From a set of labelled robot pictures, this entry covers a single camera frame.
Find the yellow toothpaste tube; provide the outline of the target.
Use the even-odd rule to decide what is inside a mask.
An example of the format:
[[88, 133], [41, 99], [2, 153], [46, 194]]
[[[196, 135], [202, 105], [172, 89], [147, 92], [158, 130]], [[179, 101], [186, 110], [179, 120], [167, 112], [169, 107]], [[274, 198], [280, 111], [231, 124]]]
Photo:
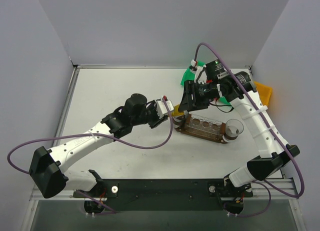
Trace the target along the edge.
[[180, 117], [184, 115], [183, 111], [179, 111], [179, 107], [180, 107], [179, 104], [174, 106], [173, 112], [171, 113], [173, 117]]

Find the grey glass cup with holder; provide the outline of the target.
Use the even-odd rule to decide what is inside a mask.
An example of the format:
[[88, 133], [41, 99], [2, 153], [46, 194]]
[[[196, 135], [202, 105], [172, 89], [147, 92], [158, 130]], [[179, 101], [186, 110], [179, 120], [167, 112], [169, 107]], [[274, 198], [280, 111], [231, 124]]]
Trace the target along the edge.
[[185, 115], [173, 116], [172, 119], [173, 119], [173, 127], [175, 129], [180, 129], [186, 121], [186, 116]]

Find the clear glass cup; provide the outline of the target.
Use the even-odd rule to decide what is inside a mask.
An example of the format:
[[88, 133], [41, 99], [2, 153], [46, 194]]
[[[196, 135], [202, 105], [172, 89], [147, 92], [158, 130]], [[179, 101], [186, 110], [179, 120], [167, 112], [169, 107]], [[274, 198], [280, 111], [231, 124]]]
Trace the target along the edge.
[[244, 125], [238, 119], [229, 119], [225, 123], [225, 131], [222, 136], [223, 140], [227, 143], [235, 141], [239, 135], [244, 131]]

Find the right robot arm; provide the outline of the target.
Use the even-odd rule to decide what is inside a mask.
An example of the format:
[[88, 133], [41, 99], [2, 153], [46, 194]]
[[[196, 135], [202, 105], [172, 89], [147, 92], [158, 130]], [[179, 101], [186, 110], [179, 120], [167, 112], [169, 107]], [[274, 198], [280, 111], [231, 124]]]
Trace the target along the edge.
[[258, 156], [225, 176], [226, 182], [237, 189], [253, 181], [263, 181], [287, 163], [294, 162], [300, 150], [290, 145], [273, 124], [251, 76], [245, 71], [209, 72], [208, 75], [209, 81], [184, 82], [178, 110], [204, 110], [213, 100], [225, 97], [245, 123], [258, 151]]

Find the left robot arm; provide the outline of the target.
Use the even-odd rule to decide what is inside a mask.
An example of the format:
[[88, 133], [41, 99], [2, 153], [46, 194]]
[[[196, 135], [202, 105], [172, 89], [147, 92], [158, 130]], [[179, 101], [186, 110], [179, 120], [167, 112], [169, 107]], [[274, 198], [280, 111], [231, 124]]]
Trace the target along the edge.
[[68, 138], [61, 145], [35, 150], [29, 175], [45, 199], [52, 198], [64, 189], [80, 190], [96, 197], [103, 190], [103, 179], [92, 169], [74, 172], [70, 167], [98, 148], [111, 144], [131, 133], [133, 127], [159, 126], [170, 118], [174, 106], [166, 97], [148, 101], [134, 93], [123, 106], [116, 108], [83, 134]]

